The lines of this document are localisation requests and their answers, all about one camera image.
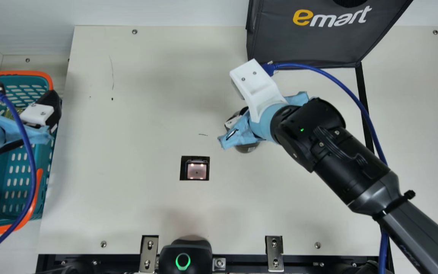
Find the white table surface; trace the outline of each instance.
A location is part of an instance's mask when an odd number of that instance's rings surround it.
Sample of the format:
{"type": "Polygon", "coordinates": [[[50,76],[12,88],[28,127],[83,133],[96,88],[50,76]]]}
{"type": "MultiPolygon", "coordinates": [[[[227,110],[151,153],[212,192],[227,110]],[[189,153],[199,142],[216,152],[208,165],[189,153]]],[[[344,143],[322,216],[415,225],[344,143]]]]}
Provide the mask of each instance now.
{"type": "MultiPolygon", "coordinates": [[[[158,234],[161,249],[196,234],[214,253],[264,254],[264,236],[282,235],[289,255],[377,255],[377,224],[280,146],[221,149],[223,123],[245,106],[229,79],[245,41],[242,27],[75,28],[39,253],[139,253],[142,235],[158,234]],[[179,181],[190,155],[210,156],[208,182],[179,181]]],[[[401,190],[438,222],[438,36],[393,28],[363,66],[401,190]]],[[[328,71],[356,92],[354,69],[328,71]]],[[[335,84],[307,71],[273,79],[285,96],[331,102],[363,142],[359,111],[335,84]]]]}

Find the square sensor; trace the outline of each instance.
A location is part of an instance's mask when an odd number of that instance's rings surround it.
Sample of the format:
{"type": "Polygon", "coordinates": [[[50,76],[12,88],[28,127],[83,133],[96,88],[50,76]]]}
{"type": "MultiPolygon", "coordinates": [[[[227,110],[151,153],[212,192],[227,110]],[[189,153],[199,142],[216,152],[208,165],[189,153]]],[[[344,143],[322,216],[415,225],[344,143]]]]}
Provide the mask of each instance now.
{"type": "Polygon", "coordinates": [[[205,156],[182,156],[181,180],[209,180],[210,158],[205,156]]]}

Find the emart logo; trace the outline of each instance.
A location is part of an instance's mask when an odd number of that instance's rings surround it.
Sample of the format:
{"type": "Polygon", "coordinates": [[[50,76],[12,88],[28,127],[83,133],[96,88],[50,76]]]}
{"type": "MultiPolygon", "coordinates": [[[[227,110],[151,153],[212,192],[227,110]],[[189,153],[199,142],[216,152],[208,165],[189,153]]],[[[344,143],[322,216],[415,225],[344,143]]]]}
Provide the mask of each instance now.
{"type": "Polygon", "coordinates": [[[358,23],[364,23],[366,22],[366,14],[368,11],[372,10],[370,6],[365,7],[363,10],[358,10],[354,14],[352,13],[346,13],[339,15],[337,17],[336,15],[324,15],[324,14],[317,14],[314,16],[313,12],[310,10],[297,10],[294,14],[293,21],[296,25],[299,26],[311,26],[311,27],[323,27],[327,20],[329,20],[329,23],[327,23],[327,27],[332,26],[342,26],[345,24],[352,24],[356,20],[358,20],[358,23]]]}

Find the green led light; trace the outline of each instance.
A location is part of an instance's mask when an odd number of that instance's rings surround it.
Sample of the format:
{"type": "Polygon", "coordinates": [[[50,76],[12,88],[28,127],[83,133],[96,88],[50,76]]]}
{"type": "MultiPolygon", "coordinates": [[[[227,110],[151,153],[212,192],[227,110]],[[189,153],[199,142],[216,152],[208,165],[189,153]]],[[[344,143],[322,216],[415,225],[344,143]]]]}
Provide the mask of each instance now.
{"type": "Polygon", "coordinates": [[[177,255],[177,258],[175,258],[175,264],[177,265],[177,268],[178,268],[180,271],[187,270],[187,267],[190,265],[190,256],[189,256],[187,253],[180,253],[180,254],[178,254],[178,255],[177,255]],[[188,259],[187,265],[185,265],[185,266],[181,266],[181,265],[179,265],[179,257],[182,256],[182,255],[187,256],[187,259],[188,259]]]}

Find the teal plastic basket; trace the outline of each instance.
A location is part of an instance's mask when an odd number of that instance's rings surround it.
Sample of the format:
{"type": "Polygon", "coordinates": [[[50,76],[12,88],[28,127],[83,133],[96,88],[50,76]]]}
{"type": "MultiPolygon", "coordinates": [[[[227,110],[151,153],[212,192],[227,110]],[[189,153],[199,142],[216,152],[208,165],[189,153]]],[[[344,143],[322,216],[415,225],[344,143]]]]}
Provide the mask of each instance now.
{"type": "MultiPolygon", "coordinates": [[[[42,76],[5,75],[5,72],[1,72],[0,75],[0,82],[5,85],[8,99],[19,108],[26,108],[38,100],[52,86],[51,81],[50,77],[46,79],[42,76]]],[[[6,110],[5,105],[0,105],[0,115],[5,115],[6,110]]],[[[40,219],[43,213],[54,140],[45,145],[32,145],[32,147],[36,168],[43,169],[38,200],[30,218],[36,220],[40,219]]],[[[0,226],[12,224],[21,213],[28,198],[30,183],[28,155],[23,146],[0,155],[0,226]]]]}

